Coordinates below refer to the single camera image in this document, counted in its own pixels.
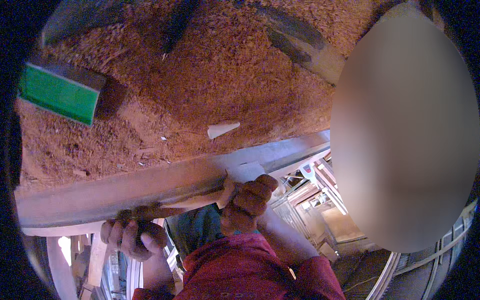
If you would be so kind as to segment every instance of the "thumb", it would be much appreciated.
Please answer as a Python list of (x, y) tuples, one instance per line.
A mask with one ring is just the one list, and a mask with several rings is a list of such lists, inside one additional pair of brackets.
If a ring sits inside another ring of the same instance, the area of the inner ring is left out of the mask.
[(154, 254), (161, 253), (163, 247), (158, 243), (150, 233), (142, 233), (140, 235), (140, 239), (142, 240), (142, 243), (144, 244), (145, 248), (149, 250), (150, 252)]

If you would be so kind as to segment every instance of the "light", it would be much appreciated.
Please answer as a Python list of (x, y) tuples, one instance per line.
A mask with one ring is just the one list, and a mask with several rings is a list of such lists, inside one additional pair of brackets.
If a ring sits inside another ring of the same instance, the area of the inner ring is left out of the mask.
[(65, 260), (68, 263), (68, 266), (72, 266), (72, 253), (70, 252), (70, 243), (71, 243), (70, 238), (61, 237), (59, 238), (58, 243), (61, 248), (61, 252), (65, 257)]

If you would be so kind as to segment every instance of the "dirt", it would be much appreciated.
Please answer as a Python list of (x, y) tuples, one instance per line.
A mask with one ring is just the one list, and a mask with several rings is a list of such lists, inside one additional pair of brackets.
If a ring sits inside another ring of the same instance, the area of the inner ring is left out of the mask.
[[(115, 78), (119, 109), (92, 127), (17, 101), (24, 163), (18, 192), (134, 172), (328, 129), (335, 88), (271, 46), (255, 9), (204, 1), (163, 59), (178, 1), (125, 6), (126, 21), (48, 46), (42, 55)], [(348, 57), (377, 3), (262, 1), (313, 24)], [(209, 140), (207, 126), (240, 127)]]

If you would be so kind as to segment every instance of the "wooden post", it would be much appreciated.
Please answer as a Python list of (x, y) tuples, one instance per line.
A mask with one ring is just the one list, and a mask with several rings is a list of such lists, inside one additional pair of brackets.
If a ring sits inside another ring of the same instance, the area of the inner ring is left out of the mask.
[(105, 262), (105, 254), (107, 245), (100, 239), (100, 232), (93, 235), (92, 250), (90, 252), (90, 263), (88, 265), (87, 283), (92, 286), (99, 287), (102, 280), (103, 264)]

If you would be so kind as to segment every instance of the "hand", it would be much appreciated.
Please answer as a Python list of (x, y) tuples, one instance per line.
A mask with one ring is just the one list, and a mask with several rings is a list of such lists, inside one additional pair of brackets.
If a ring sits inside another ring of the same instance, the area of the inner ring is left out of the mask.
[(167, 245), (166, 232), (152, 222), (144, 223), (142, 227), (139, 240), (139, 225), (135, 220), (130, 221), (125, 228), (121, 221), (108, 220), (102, 224), (100, 237), (105, 244), (139, 262), (146, 261), (154, 254), (163, 255), (162, 250)]
[(239, 193), (223, 209), (220, 219), (222, 233), (232, 236), (236, 230), (243, 233), (255, 231), (258, 217), (267, 209), (267, 202), (277, 187), (276, 179), (266, 174), (240, 186)]

